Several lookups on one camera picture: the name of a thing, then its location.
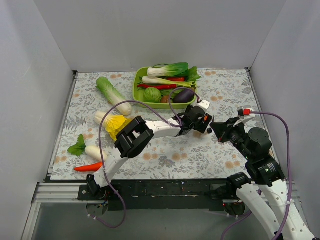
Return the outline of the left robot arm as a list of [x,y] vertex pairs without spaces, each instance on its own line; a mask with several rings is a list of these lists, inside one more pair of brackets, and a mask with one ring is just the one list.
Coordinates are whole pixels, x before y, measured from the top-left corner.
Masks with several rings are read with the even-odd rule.
[[106,196],[106,187],[110,185],[115,174],[123,164],[137,157],[153,139],[163,137],[179,137],[188,134],[191,130],[205,133],[212,120],[207,113],[210,103],[201,100],[188,105],[185,112],[162,121],[145,121],[142,117],[134,118],[120,133],[117,134],[110,157],[104,159],[103,149],[97,148],[97,157],[100,157],[102,166],[94,173],[87,175],[86,184],[89,194],[95,200]]

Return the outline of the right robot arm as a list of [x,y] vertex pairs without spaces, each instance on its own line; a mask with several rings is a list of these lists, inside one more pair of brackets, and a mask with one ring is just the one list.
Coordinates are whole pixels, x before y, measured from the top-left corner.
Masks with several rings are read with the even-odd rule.
[[259,127],[245,131],[249,120],[249,116],[235,117],[210,124],[220,143],[230,142],[247,160],[247,173],[227,178],[227,195],[249,207],[270,239],[314,240],[294,204],[280,165],[270,154],[268,132]]

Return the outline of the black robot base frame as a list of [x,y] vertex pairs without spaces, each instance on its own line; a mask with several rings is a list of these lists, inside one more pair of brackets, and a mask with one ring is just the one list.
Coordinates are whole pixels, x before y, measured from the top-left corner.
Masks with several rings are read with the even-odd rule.
[[109,211],[127,210],[229,210],[241,215],[244,203],[231,195],[226,179],[113,180],[99,187],[92,179],[81,185],[77,199],[101,202]]

